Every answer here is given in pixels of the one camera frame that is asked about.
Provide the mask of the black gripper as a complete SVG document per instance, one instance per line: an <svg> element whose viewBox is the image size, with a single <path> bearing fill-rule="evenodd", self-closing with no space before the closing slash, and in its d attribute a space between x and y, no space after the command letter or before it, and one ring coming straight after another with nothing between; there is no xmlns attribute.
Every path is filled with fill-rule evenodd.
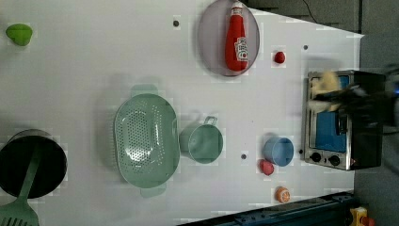
<svg viewBox="0 0 399 226"><path fill-rule="evenodd" d="M342 90L337 96L340 108L352 121L372 127L378 123L396 126L396 95L386 91L369 93L360 85Z"/></svg>

